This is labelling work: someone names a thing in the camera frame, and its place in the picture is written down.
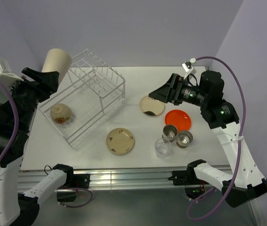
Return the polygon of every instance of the gray floor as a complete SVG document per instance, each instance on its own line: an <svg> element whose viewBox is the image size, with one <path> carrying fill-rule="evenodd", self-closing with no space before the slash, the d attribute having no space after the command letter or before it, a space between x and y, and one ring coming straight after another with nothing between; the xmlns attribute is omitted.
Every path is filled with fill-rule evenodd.
<svg viewBox="0 0 267 226"><path fill-rule="evenodd" d="M74 203L84 202L82 193ZM192 209L192 216L207 213L220 199L213 193ZM57 205L55 194L41 207L34 226L255 226L249 204L231 208L224 203L210 218L193 222L187 219L189 201L183 188L155 190L95 191L85 207L69 209Z"/></svg>

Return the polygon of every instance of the gray wall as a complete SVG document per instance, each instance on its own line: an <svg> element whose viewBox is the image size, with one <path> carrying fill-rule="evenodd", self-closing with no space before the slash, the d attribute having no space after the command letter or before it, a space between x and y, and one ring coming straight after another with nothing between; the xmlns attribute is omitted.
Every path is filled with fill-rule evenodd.
<svg viewBox="0 0 267 226"><path fill-rule="evenodd" d="M216 55L243 0L4 0L40 63L91 49L112 66L181 65Z"/></svg>
<svg viewBox="0 0 267 226"><path fill-rule="evenodd" d="M244 136L258 167L267 177L266 0L244 0L217 57L229 63L242 84L247 104ZM241 106L230 74L218 63L213 63L212 69L223 72L225 98ZM267 219L267 194L259 201Z"/></svg>
<svg viewBox="0 0 267 226"><path fill-rule="evenodd" d="M0 57L6 58L12 70L20 75L24 67L38 69L38 61L22 37L10 14L0 1Z"/></svg>

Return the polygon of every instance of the beige bowl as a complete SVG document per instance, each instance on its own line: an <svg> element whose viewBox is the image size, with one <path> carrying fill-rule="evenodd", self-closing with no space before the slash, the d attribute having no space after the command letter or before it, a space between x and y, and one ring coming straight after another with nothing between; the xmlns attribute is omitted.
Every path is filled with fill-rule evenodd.
<svg viewBox="0 0 267 226"><path fill-rule="evenodd" d="M50 110L50 116L53 121L62 124L72 117L72 110L65 104L55 104Z"/></svg>

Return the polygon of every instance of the clear glass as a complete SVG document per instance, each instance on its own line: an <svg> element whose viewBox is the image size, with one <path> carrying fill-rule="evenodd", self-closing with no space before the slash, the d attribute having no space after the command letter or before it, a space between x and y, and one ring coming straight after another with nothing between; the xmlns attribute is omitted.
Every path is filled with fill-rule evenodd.
<svg viewBox="0 0 267 226"><path fill-rule="evenodd" d="M155 154L159 158L164 158L171 153L172 145L169 140L159 139L156 141L155 145Z"/></svg>

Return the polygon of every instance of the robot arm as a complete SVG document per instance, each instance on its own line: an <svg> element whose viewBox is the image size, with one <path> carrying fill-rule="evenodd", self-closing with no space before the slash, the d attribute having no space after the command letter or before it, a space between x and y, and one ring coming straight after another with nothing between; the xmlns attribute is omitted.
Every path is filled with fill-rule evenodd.
<svg viewBox="0 0 267 226"><path fill-rule="evenodd" d="M47 197L57 188L69 185L73 180L73 168L58 164L34 188L23 194L17 193L18 172L37 104L57 91L59 76L58 72L41 73L29 68L24 68L22 73L31 77L33 81L13 74L7 61L0 58L0 81L11 93L19 118L14 142L0 162L0 226L32 225L40 205ZM10 103L0 89L0 155L14 129L13 118Z"/></svg>
<svg viewBox="0 0 267 226"><path fill-rule="evenodd" d="M267 192L267 179L255 164L243 137L239 137L240 123L234 107L224 100L224 81L221 74L206 71L201 74L199 86L189 86L188 76L194 70L192 64L183 64L185 77L172 74L165 85L151 92L149 97L164 103L179 105L182 102L191 103L200 107L203 119L217 136L229 161L232 173L236 167L238 140L241 140L241 158L238 173L231 187L226 202L231 207L237 207L245 202L261 196ZM224 194L233 175L224 173L204 160L197 160L188 164L184 184L205 181Z"/></svg>

